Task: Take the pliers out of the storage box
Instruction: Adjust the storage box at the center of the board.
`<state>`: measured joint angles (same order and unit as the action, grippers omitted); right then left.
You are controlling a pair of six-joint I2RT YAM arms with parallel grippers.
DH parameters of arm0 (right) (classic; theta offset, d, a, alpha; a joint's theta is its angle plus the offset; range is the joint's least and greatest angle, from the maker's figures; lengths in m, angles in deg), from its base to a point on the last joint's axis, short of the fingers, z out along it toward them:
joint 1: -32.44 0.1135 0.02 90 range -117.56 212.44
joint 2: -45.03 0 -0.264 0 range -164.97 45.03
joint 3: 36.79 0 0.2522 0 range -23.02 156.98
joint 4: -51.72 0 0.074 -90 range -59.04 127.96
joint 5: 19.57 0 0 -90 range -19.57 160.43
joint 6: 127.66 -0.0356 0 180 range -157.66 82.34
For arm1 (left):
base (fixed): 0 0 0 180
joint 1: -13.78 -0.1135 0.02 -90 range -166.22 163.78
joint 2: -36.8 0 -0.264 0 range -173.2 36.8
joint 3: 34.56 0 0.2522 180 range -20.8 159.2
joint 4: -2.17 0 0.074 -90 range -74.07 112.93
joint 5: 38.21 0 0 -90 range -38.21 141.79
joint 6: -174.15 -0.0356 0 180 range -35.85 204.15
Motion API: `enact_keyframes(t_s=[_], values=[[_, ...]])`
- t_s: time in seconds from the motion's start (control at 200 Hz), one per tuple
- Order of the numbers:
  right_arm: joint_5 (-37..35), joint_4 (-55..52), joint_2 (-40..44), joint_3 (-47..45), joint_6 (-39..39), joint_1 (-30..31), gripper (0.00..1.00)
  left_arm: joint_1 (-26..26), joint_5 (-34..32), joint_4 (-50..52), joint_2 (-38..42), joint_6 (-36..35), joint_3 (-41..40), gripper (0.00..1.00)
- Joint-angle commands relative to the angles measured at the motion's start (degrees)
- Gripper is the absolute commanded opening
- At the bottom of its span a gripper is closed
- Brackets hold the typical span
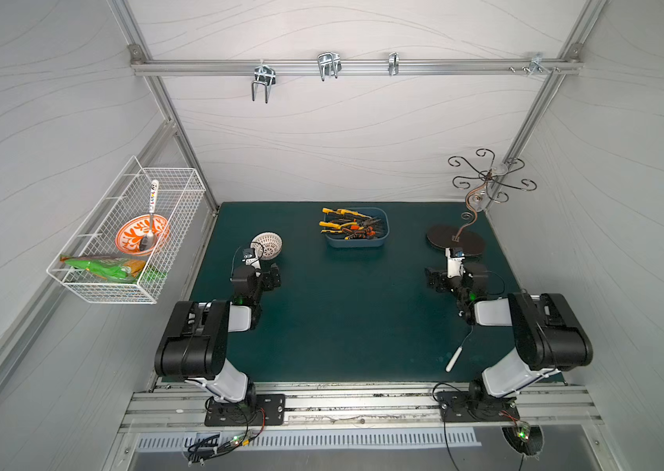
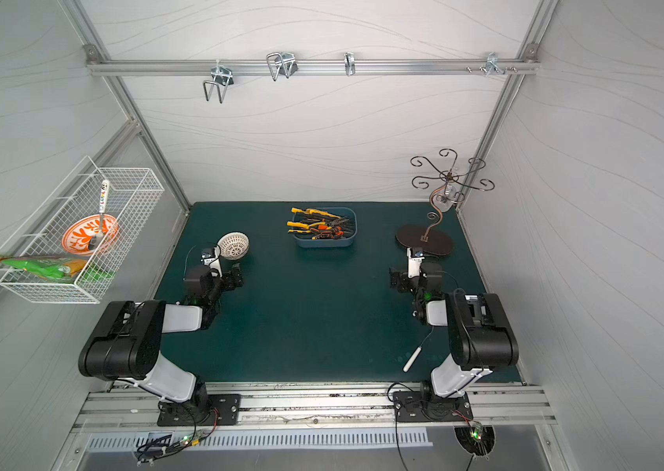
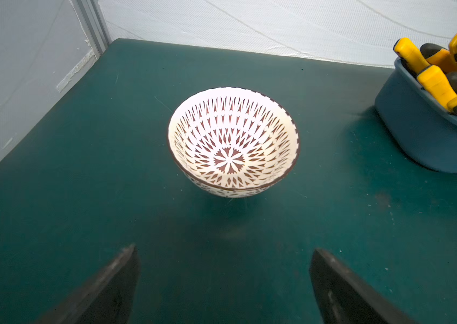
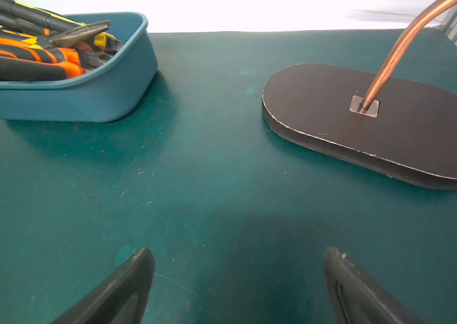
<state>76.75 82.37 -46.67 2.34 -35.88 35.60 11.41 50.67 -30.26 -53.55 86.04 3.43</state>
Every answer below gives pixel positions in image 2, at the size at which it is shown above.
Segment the yellow black pliers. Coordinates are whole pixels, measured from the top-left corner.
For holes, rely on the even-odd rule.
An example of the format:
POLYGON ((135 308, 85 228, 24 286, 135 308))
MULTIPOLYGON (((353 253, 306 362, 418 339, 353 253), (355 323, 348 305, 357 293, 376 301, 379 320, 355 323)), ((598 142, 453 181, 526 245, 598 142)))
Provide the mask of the yellow black pliers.
POLYGON ((314 209, 314 208, 308 208, 308 209, 300 209, 293 207, 291 209, 293 214, 300 214, 304 215, 308 218, 314 217, 314 218, 322 218, 322 219, 340 219, 340 216, 334 215, 332 213, 322 211, 319 209, 314 209))
POLYGON ((300 222, 287 222, 286 223, 289 233, 295 234, 314 234, 324 231, 327 226, 323 222, 314 222, 305 224, 300 222))

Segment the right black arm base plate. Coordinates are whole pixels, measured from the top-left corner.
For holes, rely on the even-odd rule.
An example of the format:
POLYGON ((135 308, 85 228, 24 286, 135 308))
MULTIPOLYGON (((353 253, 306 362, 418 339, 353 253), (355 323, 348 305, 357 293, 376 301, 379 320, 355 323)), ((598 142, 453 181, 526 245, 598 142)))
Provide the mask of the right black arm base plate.
POLYGON ((438 398, 421 392, 392 392, 398 422, 402 423, 469 423, 473 420, 467 396, 438 398))

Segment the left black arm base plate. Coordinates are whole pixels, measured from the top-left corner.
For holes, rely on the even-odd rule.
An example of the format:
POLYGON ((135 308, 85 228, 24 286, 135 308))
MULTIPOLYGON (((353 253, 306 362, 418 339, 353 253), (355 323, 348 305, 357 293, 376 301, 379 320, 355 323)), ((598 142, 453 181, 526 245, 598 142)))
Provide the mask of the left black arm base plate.
POLYGON ((240 394, 211 394, 205 400, 159 402, 159 427, 198 427, 203 425, 235 426, 241 408, 240 394))

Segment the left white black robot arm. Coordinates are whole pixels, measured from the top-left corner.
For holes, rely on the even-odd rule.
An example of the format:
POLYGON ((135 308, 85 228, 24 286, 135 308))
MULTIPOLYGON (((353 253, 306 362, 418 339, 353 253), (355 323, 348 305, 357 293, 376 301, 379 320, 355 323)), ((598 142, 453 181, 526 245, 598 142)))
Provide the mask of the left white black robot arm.
POLYGON ((241 266, 198 266, 186 273, 185 285, 187 296, 175 304, 156 299, 110 302, 80 352, 80 374, 156 396, 160 427, 234 426, 241 396, 210 394, 198 375, 165 357, 161 343, 166 334, 209 329, 222 294, 243 286, 241 266))

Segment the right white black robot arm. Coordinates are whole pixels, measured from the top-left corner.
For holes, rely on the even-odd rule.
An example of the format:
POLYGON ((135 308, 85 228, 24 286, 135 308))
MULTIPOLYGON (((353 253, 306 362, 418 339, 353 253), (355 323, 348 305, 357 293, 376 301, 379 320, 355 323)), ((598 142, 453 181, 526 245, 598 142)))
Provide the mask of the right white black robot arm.
POLYGON ((439 264, 389 270, 389 286, 412 295, 412 315, 431 331, 447 330, 449 352, 419 390, 392 395, 413 421, 472 417, 467 389, 494 372, 516 366, 519 347, 498 294, 468 294, 439 264))

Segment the blue plastic storage box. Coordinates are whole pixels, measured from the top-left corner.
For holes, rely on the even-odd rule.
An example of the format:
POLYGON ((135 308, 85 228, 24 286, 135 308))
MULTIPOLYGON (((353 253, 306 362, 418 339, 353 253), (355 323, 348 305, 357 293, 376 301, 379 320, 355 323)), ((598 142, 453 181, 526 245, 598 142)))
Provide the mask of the blue plastic storage box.
POLYGON ((306 217, 300 214, 293 214, 292 219, 288 222, 300 222, 305 224, 311 224, 314 222, 323 222, 330 224, 333 221, 342 222, 347 224, 351 229, 351 235, 345 239, 312 239, 314 234, 295 234, 289 233, 296 242, 296 245, 300 248, 344 248, 349 247, 355 242, 355 237, 357 236, 357 214, 351 208, 347 207, 316 207, 314 209, 319 209, 332 213, 334 215, 340 216, 340 219, 322 219, 314 217, 306 217))

